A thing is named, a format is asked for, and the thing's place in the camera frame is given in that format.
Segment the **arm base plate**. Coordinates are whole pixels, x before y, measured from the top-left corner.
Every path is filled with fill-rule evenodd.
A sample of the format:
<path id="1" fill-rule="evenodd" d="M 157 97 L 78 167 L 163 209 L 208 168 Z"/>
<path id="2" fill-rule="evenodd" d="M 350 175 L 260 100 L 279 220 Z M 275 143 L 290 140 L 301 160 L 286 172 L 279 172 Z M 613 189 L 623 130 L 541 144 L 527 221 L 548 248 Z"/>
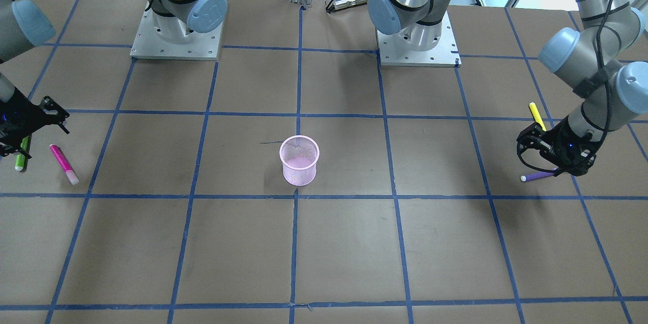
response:
<path id="1" fill-rule="evenodd" d="M 376 31 L 384 66 L 459 67 L 462 64 L 449 14 L 433 26 L 413 24 L 393 35 Z"/>
<path id="2" fill-rule="evenodd" d="M 130 56 L 136 59 L 217 61 L 224 23 L 208 33 L 195 32 L 175 17 L 143 13 Z"/>

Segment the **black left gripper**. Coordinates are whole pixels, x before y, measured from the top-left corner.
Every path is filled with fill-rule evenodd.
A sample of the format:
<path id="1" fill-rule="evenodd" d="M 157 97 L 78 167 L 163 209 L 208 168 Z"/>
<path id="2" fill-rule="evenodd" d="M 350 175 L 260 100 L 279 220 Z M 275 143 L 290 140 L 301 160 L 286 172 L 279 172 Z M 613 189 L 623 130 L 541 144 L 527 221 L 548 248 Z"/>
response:
<path id="1" fill-rule="evenodd" d="M 562 173 L 583 176 L 595 163 L 596 154 L 602 146 L 601 140 L 593 141 L 592 138 L 591 132 L 586 132 L 583 137 L 576 135 L 567 121 L 561 121 L 548 132 L 543 131 L 538 123 L 533 123 L 516 138 L 516 155 L 523 165 L 539 172 L 553 176 Z M 527 163 L 522 155 L 528 149 L 539 151 L 539 155 L 556 168 L 542 169 Z"/>

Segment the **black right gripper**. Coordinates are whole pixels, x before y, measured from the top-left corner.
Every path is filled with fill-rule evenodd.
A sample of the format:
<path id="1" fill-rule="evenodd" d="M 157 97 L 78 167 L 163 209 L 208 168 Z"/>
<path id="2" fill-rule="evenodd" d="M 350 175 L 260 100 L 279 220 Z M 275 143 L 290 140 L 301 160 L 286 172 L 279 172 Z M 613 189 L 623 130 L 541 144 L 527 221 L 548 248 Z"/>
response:
<path id="1" fill-rule="evenodd" d="M 21 151 L 21 140 L 52 124 L 57 124 L 68 134 L 69 130 L 64 124 L 69 116 L 69 112 L 50 96 L 43 97 L 40 104 L 36 105 L 14 88 L 7 101 L 2 101 L 1 105 L 1 155 L 22 152 L 26 158 L 31 158 L 29 153 Z"/>

